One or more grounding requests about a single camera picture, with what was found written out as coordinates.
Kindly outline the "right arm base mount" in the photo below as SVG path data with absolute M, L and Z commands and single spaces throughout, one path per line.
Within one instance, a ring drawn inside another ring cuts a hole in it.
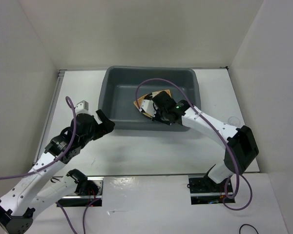
M 226 179 L 220 184 L 206 184 L 203 175 L 189 175 L 187 188 L 192 205 L 221 204 L 225 196 Z

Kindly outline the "woven bamboo fan plate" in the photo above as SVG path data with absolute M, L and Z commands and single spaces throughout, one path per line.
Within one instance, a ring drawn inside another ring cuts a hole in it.
M 171 92 L 169 89 L 164 90 L 170 97 L 172 97 Z M 153 98 L 158 95 L 160 92 L 163 92 L 163 90 L 161 91 L 155 91 L 152 93 L 149 93 L 147 95 L 144 95 L 140 98 L 138 98 L 137 101 L 134 101 L 134 105 L 135 107 L 145 116 L 147 116 L 148 118 L 152 119 L 155 117 L 156 115 L 156 111 L 157 111 L 157 107 L 155 106 L 154 102 L 153 102 Z

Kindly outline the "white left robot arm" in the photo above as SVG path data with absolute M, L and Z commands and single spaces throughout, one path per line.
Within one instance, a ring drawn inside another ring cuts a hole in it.
M 97 111 L 97 115 L 101 123 L 92 115 L 77 114 L 70 126 L 51 139 L 28 175 L 0 197 L 0 226 L 6 233 L 25 233 L 42 211 L 64 196 L 72 193 L 95 195 L 98 192 L 97 185 L 77 169 L 70 170 L 58 182 L 45 187 L 53 175 L 77 156 L 87 143 L 113 131 L 114 122 L 101 110 Z

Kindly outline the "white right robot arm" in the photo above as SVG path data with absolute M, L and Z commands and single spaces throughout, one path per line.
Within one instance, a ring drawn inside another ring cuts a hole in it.
M 101 91 L 98 108 L 114 122 L 99 152 L 113 175 L 205 173 L 205 188 L 216 191 L 241 175 L 258 155 L 251 129 L 221 122 L 174 99 L 175 91 L 137 88 Z

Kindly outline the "clear glass cup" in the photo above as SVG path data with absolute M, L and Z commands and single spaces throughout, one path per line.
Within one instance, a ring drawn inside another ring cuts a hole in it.
M 240 121 L 239 118 L 232 116 L 232 117 L 229 117 L 228 124 L 231 125 L 231 126 L 240 127 L 241 126 L 241 121 Z

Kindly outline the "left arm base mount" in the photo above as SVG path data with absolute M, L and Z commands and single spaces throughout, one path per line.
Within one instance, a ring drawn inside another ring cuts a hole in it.
M 89 177 L 88 180 L 91 182 L 89 182 L 89 186 L 83 189 L 82 192 L 66 195 L 58 203 L 63 207 L 86 207 L 94 201 L 90 205 L 91 207 L 101 207 L 104 178 Z

